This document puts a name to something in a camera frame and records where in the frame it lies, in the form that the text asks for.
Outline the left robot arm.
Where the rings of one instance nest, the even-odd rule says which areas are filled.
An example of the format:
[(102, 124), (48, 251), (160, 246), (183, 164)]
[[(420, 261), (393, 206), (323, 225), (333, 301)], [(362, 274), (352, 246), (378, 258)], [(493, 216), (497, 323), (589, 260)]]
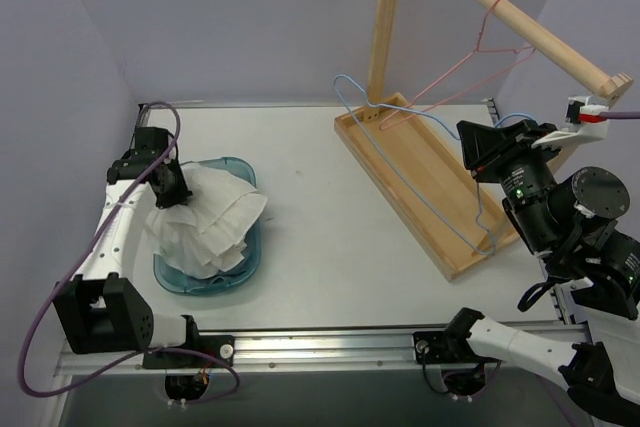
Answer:
[(192, 197), (171, 154), (175, 146), (168, 130), (138, 127), (132, 147), (107, 171), (97, 240), (53, 301), (76, 354), (166, 347), (179, 366), (190, 366), (201, 356), (202, 342), (189, 332), (188, 317), (154, 313), (131, 281), (148, 217)]

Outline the blue wire hanger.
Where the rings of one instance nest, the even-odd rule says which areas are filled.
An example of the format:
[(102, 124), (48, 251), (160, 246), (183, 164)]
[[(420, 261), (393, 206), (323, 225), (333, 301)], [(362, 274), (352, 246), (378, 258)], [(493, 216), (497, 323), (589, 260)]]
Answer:
[(339, 74), (333, 88), (347, 113), (334, 129), (416, 239), (449, 263), (495, 254), (518, 240), (498, 229), (503, 212), (459, 159), (459, 136), (400, 93), (374, 104)]

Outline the white garment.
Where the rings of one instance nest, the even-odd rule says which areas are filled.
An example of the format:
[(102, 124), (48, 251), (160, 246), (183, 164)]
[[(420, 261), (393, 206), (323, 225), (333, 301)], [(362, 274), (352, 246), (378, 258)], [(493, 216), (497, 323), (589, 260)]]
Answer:
[(245, 240), (267, 197), (232, 173), (192, 163), (183, 173), (192, 196), (185, 205), (154, 209), (145, 229), (169, 267), (195, 279), (226, 273), (243, 260)]

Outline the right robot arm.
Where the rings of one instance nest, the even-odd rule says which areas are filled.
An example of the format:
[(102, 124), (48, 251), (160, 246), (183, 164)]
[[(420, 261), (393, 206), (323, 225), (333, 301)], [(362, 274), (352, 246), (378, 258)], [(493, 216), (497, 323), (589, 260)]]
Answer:
[(479, 183), (504, 192), (505, 214), (547, 278), (521, 297), (529, 309), (565, 286), (585, 317), (588, 342), (539, 337), (464, 308), (447, 325), (444, 347), (511, 363), (563, 388), (583, 411), (602, 421), (639, 422), (639, 244), (617, 229), (630, 196), (611, 172), (588, 166), (557, 181), (555, 126), (523, 120), (507, 127), (461, 121), (463, 163)]

